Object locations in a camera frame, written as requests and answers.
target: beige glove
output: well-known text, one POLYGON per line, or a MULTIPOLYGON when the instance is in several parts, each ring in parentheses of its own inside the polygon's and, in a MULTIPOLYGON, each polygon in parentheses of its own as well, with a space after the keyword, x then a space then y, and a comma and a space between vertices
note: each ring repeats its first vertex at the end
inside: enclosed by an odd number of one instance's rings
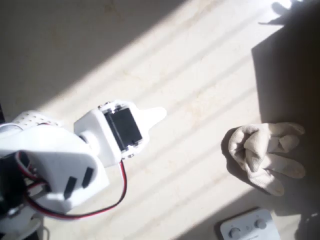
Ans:
POLYGON ((288 153, 299 144, 297 136, 305 129, 296 123, 263 123, 239 127, 229 140, 229 152, 249 180, 274 196, 282 196, 285 189, 272 171, 294 179, 305 176, 305 168, 298 162, 272 153, 288 153))

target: knob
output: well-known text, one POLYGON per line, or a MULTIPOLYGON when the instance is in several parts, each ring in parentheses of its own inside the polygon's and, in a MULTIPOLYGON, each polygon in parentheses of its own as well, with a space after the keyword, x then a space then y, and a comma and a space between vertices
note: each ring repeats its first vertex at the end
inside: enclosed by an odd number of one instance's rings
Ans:
POLYGON ((258 228, 258 229, 265 229, 267 227, 267 224, 265 222, 265 220, 263 219, 258 219, 257 221, 255 221, 254 223, 255 227, 258 228))
POLYGON ((239 239, 240 238, 240 229, 236 228, 236 227, 232 228, 229 232, 229 235, 232 239, 235 239, 235 240, 239 239))

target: perforated plastic part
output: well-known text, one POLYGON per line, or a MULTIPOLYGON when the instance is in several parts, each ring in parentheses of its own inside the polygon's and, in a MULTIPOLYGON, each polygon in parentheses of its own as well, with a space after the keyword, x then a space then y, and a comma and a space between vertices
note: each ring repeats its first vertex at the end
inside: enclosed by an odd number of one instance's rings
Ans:
POLYGON ((62 126, 62 122, 45 116, 40 112, 34 110, 22 112, 12 122, 14 124, 18 124, 23 129, 34 127, 39 124, 50 124, 58 127, 62 126))

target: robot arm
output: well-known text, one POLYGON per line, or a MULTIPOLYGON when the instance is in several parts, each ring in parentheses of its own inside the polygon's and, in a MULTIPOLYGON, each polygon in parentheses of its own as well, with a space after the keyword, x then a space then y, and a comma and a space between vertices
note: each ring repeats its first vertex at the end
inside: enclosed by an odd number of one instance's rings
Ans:
MULTIPOLYGON (((67 212, 105 189, 109 185, 105 168, 117 164, 125 180, 120 202, 127 187, 122 161, 145 148, 149 142, 149 129, 165 116, 163 108, 139 110, 132 102, 117 100, 89 111, 74 123, 72 133, 58 124, 39 124, 39 118, 35 115, 21 115, 15 122, 19 122, 19 126, 28 124, 28 128, 0 132, 0 156, 9 156, 0 161, 6 159, 7 164, 12 163, 11 169, 17 171, 17 178, 23 180, 20 181, 22 190, 15 194, 23 193, 29 204, 21 201, 3 209, 1 214, 6 217, 0 220, 0 232, 10 233, 19 227, 25 229, 30 224, 30 215, 35 213, 30 209, 61 219, 91 216, 92 213, 67 215, 67 212), (36 179, 29 176, 33 185, 28 185, 22 177, 23 174, 28 177, 28 169, 23 166, 26 160, 36 170, 33 175, 36 179), (41 185, 46 185, 50 191, 36 200, 29 196, 31 188, 36 189, 41 185), (23 222, 23 214, 25 224, 17 226, 15 222, 18 219, 23 222)), ((2 168, 0 178, 5 177, 2 168)), ((10 194, 6 196, 8 199, 17 197, 10 194)), ((102 210, 94 213, 105 212, 108 207, 102 210)))

